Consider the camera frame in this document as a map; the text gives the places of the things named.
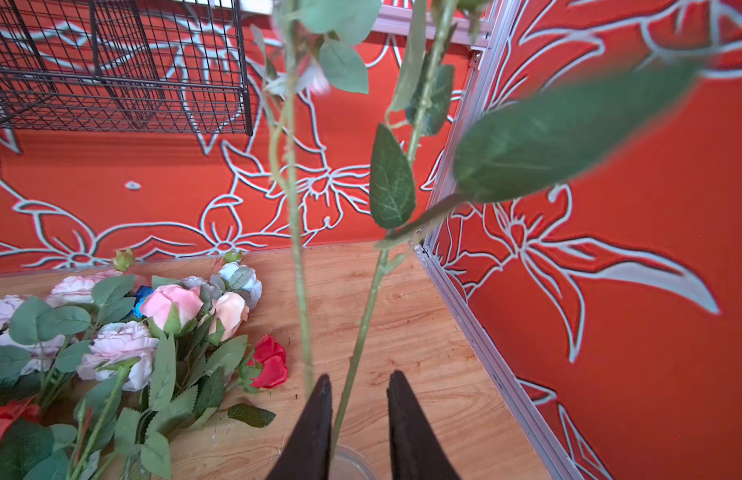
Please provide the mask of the clear ribbed glass vase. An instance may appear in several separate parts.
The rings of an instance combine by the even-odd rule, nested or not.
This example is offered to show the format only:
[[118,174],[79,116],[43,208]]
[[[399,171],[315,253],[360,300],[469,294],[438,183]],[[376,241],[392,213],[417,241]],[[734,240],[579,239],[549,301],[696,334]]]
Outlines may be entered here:
[[376,480],[370,463],[355,450],[339,445],[329,469],[329,480]]

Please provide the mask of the white rose stem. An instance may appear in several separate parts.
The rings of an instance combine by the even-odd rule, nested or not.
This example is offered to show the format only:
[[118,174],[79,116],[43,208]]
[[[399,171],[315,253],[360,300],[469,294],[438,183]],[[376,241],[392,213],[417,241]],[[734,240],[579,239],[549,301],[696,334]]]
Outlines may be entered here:
[[573,211],[570,180],[678,103],[701,67],[697,54],[673,54],[546,88],[486,113],[457,147],[456,192],[389,233],[378,249],[417,242],[427,227],[451,219],[480,220],[491,248],[462,248],[458,258],[487,260],[491,273],[522,266],[565,325],[569,363],[580,354],[586,325],[582,278],[646,285],[716,310],[698,276],[670,259],[591,237],[553,238]]

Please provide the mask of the pink peony stem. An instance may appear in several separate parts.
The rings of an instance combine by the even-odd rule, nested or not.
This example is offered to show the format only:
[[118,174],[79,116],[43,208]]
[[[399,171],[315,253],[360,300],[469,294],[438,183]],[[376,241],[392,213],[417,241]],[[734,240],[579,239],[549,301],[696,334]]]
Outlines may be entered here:
[[380,1],[275,1],[271,28],[280,41],[278,51],[268,47],[256,27],[254,39],[265,60],[262,99],[269,128],[268,158],[275,186],[285,195],[288,228],[294,261],[295,291],[301,329],[303,386],[309,395],[314,386],[309,302],[302,259],[302,225],[298,195],[295,139],[295,101],[313,77],[318,88],[329,88],[317,61],[323,40],[343,43],[347,48],[360,44],[372,31],[379,15]]

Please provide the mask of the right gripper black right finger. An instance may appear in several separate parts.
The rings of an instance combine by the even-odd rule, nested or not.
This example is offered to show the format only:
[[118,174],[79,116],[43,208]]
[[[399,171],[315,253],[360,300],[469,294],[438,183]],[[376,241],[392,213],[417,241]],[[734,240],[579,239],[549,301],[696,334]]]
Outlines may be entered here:
[[459,480],[402,371],[391,375],[387,396],[392,478]]

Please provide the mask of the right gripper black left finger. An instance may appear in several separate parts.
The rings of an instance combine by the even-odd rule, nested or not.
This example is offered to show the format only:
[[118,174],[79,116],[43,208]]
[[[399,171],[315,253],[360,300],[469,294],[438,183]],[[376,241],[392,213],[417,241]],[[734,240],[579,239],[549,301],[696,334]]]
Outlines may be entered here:
[[267,480],[326,480],[331,461],[333,394],[330,377],[318,379]]

